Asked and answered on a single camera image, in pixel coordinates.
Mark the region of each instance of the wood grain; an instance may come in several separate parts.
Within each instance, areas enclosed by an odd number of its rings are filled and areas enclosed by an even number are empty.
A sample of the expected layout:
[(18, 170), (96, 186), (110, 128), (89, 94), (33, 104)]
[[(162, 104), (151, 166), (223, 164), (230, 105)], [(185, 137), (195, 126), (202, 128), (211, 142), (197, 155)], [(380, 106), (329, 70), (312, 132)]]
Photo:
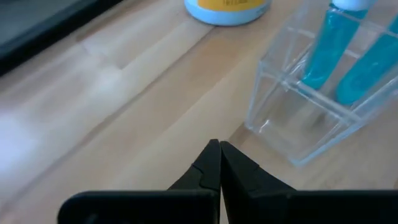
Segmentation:
[(392, 110), (301, 169), (245, 130), (257, 61), (298, 4), (213, 27), (127, 0), (2, 77), (0, 223), (55, 223), (83, 190), (166, 189), (211, 138), (299, 189), (393, 188)]

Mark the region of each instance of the white bottle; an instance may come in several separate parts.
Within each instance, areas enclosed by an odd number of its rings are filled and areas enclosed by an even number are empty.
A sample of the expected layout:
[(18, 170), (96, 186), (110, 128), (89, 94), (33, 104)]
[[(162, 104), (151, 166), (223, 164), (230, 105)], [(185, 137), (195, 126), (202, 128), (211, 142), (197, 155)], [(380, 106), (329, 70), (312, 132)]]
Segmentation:
[(236, 26), (263, 15), (270, 3), (271, 0), (185, 0), (185, 7), (202, 22)]

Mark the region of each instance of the transparent plastic holder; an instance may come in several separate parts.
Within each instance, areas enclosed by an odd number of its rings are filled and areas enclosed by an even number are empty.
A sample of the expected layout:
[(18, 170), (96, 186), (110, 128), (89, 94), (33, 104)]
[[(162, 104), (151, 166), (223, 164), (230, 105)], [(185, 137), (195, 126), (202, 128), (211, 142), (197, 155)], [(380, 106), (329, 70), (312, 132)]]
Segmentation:
[[(398, 66), (394, 64), (351, 104), (339, 102), (336, 89), (378, 38), (388, 36), (398, 43), (398, 35), (389, 29), (398, 15), (396, 4), (378, 0), (357, 19), (331, 9), (329, 0), (304, 0), (259, 62), (246, 127), (301, 166), (369, 123), (396, 99)], [(327, 81), (314, 89), (304, 84), (303, 76), (317, 50), (327, 11), (358, 23), (358, 30)]]

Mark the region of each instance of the wooden table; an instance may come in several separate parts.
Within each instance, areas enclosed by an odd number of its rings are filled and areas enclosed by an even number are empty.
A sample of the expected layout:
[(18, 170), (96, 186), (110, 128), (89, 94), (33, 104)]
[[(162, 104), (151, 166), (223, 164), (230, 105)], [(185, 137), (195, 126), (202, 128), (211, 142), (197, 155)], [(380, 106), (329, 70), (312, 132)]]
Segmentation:
[(245, 130), (257, 61), (298, 4), (213, 27), (182, 1), (126, 0), (2, 77), (0, 223), (55, 223), (83, 190), (166, 189), (211, 138), (297, 189), (396, 186), (396, 106), (303, 168)]

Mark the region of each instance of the yellow label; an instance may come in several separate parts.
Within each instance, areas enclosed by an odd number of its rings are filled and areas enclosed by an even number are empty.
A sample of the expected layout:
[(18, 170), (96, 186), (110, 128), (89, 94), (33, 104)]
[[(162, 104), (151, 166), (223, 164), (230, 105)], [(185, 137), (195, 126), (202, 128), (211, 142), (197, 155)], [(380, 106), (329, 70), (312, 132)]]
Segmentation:
[(202, 8), (213, 11), (243, 11), (253, 9), (265, 3), (265, 0), (198, 0)]

